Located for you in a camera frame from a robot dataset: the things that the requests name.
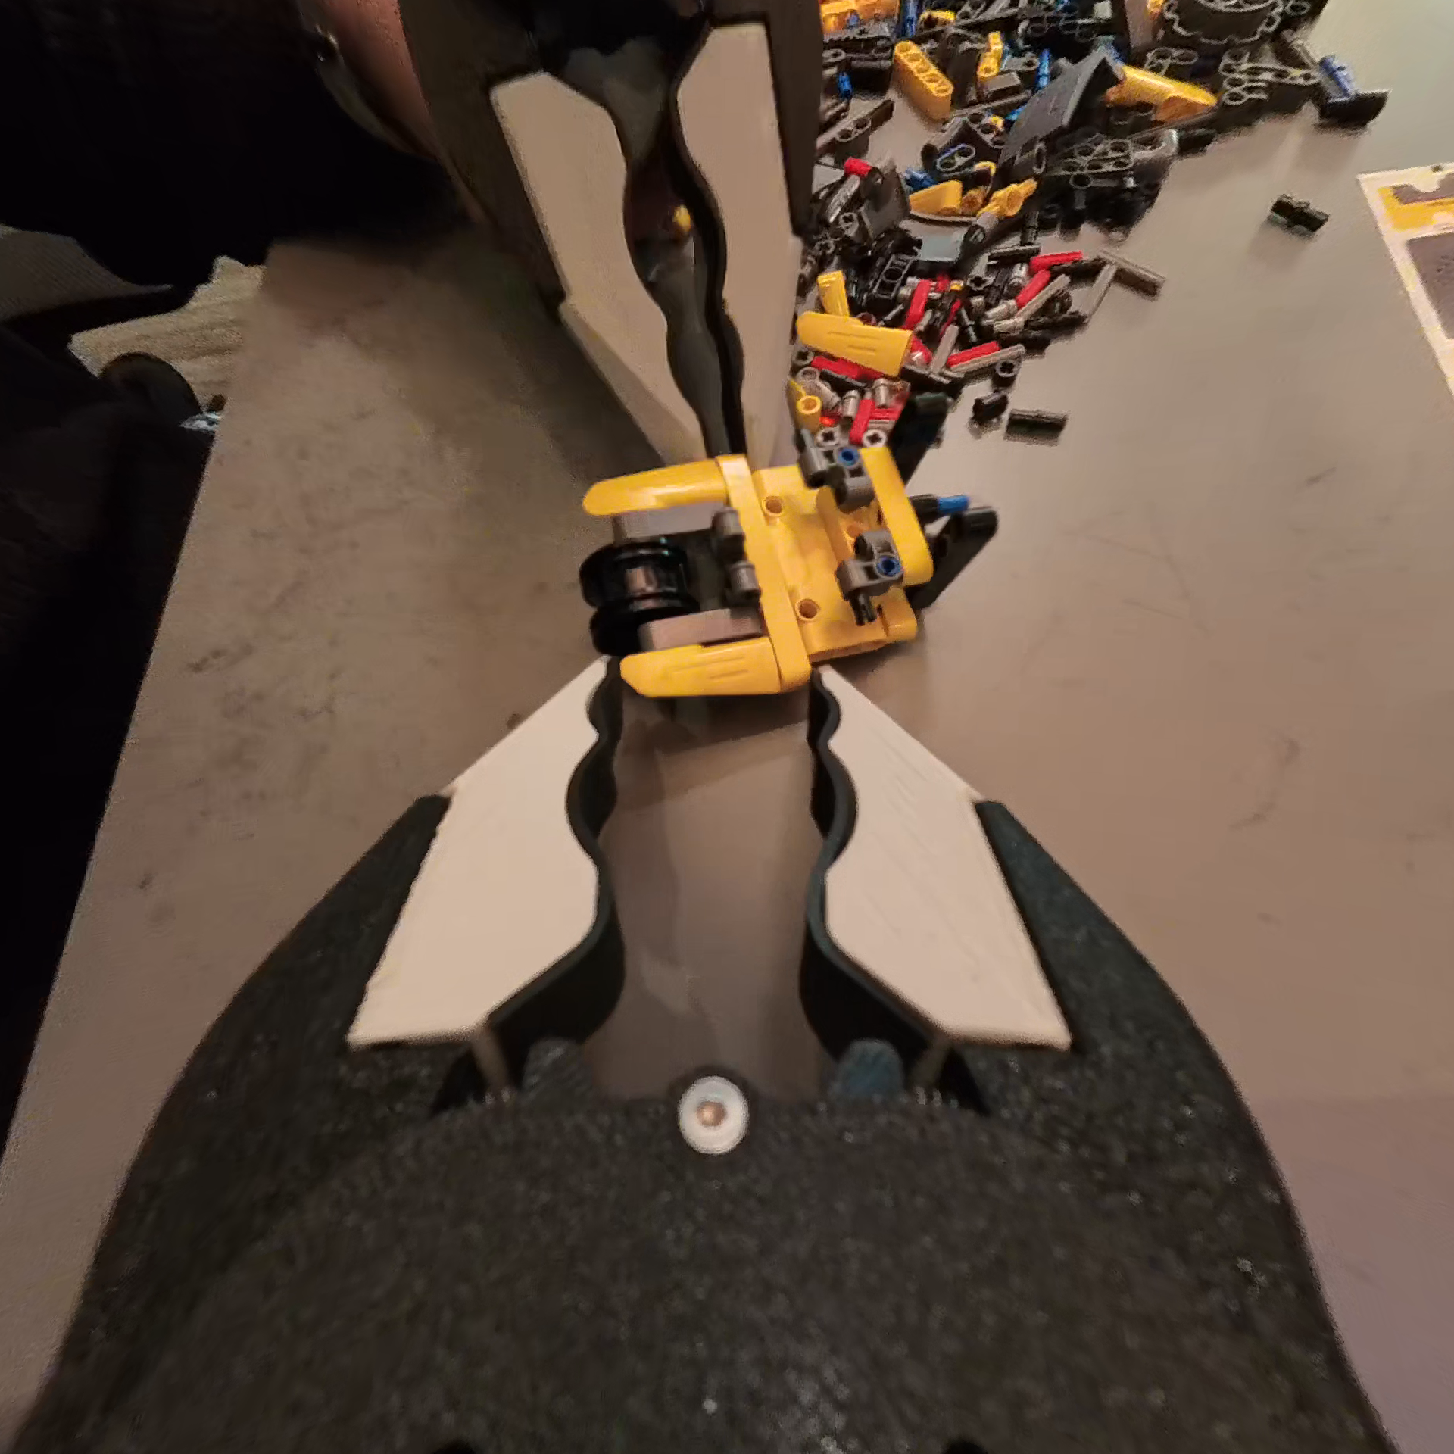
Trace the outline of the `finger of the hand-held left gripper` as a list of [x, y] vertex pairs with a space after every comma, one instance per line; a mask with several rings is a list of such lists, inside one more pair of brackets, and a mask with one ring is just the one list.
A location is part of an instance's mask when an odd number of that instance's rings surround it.
[[693, 4], [399, 6], [465, 204], [662, 459], [731, 453], [706, 246], [670, 119]]
[[704, 322], [718, 353], [724, 438], [751, 459], [791, 455], [797, 286], [821, 108], [816, 14], [704, 14], [674, 81]]

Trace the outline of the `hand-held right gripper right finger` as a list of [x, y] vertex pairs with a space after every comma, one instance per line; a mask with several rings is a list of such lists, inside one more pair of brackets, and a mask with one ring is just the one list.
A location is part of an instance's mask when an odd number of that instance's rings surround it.
[[823, 1051], [885, 1046], [923, 1090], [963, 1080], [963, 1051], [1071, 1051], [985, 796], [833, 668], [810, 681], [808, 746], [802, 1009]]

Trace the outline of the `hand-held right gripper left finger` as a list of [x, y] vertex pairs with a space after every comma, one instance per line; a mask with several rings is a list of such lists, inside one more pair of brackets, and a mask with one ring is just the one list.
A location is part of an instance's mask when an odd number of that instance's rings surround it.
[[624, 992], [601, 844], [622, 731], [620, 668], [597, 658], [444, 790], [352, 1051], [467, 1048], [503, 1088], [526, 1080], [540, 1044], [605, 1026]]

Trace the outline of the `pile of toy building pieces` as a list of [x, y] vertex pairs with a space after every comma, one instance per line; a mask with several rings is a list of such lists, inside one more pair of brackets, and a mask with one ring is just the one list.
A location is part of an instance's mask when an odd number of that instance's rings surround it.
[[889, 451], [904, 478], [975, 392], [971, 428], [1056, 439], [1011, 409], [1025, 361], [1115, 290], [1165, 278], [1105, 248], [1222, 136], [1387, 108], [1336, 54], [1326, 4], [821, 4], [823, 133], [798, 274], [789, 407], [831, 464]]

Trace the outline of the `small yellow toy brick assembly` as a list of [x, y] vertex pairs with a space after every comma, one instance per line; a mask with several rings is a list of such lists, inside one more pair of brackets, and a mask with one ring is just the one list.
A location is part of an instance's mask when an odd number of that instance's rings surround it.
[[808, 443], [595, 484], [612, 532], [586, 558], [591, 645], [653, 700], [791, 695], [839, 658], [914, 641], [998, 533], [969, 497], [915, 495], [887, 447]]

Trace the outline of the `person's left hand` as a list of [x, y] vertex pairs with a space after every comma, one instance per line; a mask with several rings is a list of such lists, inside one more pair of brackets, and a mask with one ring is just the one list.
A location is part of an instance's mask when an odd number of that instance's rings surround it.
[[399, 2], [296, 2], [296, 10], [340, 110], [386, 146], [442, 161]]

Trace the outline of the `person's dark clothing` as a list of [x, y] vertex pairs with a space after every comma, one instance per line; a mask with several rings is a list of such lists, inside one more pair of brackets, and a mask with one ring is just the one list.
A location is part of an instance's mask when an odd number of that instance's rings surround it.
[[267, 242], [330, 131], [319, 4], [4, 4], [4, 1134], [208, 462], [73, 340]]

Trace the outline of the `yellow sticker sheet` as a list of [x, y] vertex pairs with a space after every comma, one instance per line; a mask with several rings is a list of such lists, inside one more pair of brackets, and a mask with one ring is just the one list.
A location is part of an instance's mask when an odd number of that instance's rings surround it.
[[1359, 184], [1453, 390], [1453, 165], [1366, 173]]

